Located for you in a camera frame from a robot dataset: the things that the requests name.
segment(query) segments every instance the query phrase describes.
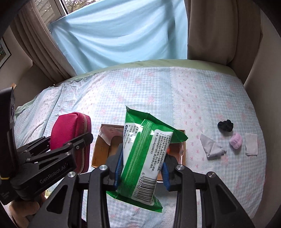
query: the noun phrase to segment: tree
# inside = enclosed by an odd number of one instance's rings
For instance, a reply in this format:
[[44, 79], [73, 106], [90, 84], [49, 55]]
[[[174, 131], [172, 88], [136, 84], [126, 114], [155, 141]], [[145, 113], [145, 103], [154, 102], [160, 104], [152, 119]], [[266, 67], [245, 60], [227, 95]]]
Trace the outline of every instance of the tree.
[[65, 0], [65, 5], [68, 12], [71, 13], [96, 1], [97, 0]]

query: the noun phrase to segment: open box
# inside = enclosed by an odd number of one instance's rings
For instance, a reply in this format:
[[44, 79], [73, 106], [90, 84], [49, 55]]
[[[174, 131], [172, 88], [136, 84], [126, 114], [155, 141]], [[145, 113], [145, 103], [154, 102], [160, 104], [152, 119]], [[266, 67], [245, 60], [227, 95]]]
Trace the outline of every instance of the open box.
[[[117, 152], [120, 143], [123, 143], [124, 126], [102, 124], [96, 140], [92, 167], [97, 168], [105, 164], [107, 158]], [[185, 142], [171, 143], [168, 147], [168, 154], [173, 155], [179, 164], [185, 165]], [[157, 181], [162, 182], [161, 173], [158, 174]]]

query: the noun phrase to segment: metal bolt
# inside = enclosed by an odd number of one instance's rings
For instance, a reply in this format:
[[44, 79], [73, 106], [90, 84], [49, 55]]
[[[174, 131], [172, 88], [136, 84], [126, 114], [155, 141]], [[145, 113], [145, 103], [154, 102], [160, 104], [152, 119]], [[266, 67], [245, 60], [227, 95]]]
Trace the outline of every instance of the metal bolt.
[[209, 173], [208, 173], [208, 176], [209, 176], [210, 178], [214, 178], [214, 177], [216, 176], [216, 174], [215, 174], [214, 172], [209, 172]]
[[67, 174], [68, 177], [72, 178], [72, 177], [75, 177], [76, 173], [71, 171]]
[[100, 169], [100, 170], [106, 170], [106, 169], [107, 169], [107, 165], [101, 165], [101, 166], [99, 167], [99, 169]]
[[183, 170], [183, 169], [184, 169], [184, 166], [183, 166], [183, 165], [177, 165], [177, 166], [176, 166], [176, 169], [177, 169], [177, 170]]

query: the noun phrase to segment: window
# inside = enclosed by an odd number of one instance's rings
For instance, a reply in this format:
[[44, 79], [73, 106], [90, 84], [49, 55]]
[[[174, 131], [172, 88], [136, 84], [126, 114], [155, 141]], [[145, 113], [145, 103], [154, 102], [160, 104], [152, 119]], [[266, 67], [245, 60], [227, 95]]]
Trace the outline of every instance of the window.
[[34, 0], [46, 25], [99, 0]]

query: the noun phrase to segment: brown curtain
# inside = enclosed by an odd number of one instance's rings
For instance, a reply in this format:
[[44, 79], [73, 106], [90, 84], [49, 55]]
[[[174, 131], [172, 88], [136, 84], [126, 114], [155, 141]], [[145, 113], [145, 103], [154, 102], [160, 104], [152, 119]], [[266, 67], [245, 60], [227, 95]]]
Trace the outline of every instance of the brown curtain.
[[244, 83], [260, 41], [260, 9], [252, 0], [186, 0], [188, 59], [231, 67]]
[[23, 50], [54, 84], [76, 76], [33, 0], [20, 10], [11, 23], [11, 29]]

